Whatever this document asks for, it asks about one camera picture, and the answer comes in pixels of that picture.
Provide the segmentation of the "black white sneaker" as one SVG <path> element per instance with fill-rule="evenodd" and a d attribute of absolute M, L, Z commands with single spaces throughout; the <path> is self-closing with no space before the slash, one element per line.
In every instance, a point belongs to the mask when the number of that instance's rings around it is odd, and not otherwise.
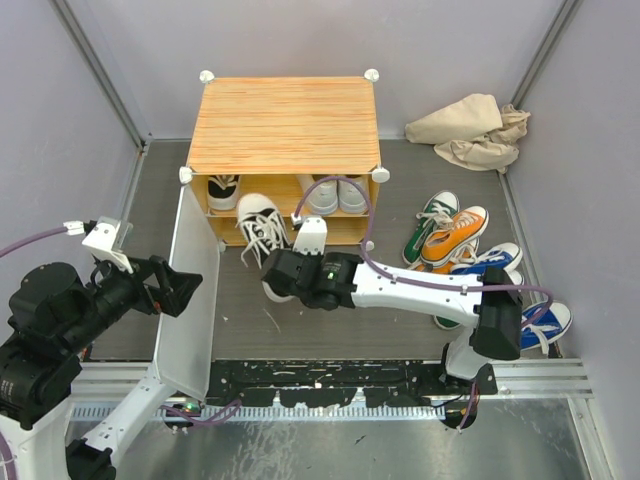
<path fill-rule="evenodd" d="M 230 211 L 239 198 L 239 175 L 214 175 L 207 181 L 207 204 L 212 210 Z"/>
<path fill-rule="evenodd" d="M 236 227 L 242 233 L 247 245 L 241 253 L 245 266 L 245 256 L 251 253 L 259 269 L 262 269 L 269 255 L 278 249 L 289 249 L 291 243 L 285 222 L 276 204 L 260 193 L 242 196 L 237 205 Z"/>

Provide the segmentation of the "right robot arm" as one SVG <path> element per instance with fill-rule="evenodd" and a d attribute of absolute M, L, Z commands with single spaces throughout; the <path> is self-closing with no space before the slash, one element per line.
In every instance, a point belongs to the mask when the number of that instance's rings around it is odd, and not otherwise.
<path fill-rule="evenodd" d="M 462 326 L 436 370 L 409 379 L 422 394 L 466 393 L 492 360 L 521 354 L 522 299 L 508 274 L 437 275 L 368 262 L 354 254 L 305 254 L 277 249 L 261 268 L 278 298 L 295 297 L 310 309 L 389 308 L 444 317 Z"/>

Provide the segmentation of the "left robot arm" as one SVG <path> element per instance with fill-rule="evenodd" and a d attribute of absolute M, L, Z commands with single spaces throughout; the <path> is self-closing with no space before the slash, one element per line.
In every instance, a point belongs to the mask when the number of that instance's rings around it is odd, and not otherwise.
<path fill-rule="evenodd" d="M 120 456 L 174 392 L 194 393 L 199 370 L 176 362 L 161 381 L 156 367 L 85 437 L 65 441 L 71 385 L 81 352 L 130 310 L 177 317 L 203 278 L 174 271 L 166 260 L 137 259 L 132 271 L 110 261 L 102 280 L 83 284 L 63 262 L 29 272 L 11 296 L 13 334 L 1 347 L 1 470 L 8 479 L 113 479 Z"/>

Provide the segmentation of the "white cabinet door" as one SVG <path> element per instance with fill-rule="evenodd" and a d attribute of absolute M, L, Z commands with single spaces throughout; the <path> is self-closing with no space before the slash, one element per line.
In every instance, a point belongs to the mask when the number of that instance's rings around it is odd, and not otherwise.
<path fill-rule="evenodd" d="M 180 191 L 169 264 L 200 274 L 202 282 L 179 317 L 160 316 L 153 363 L 161 382 L 203 400 L 212 363 L 220 247 L 189 185 Z"/>

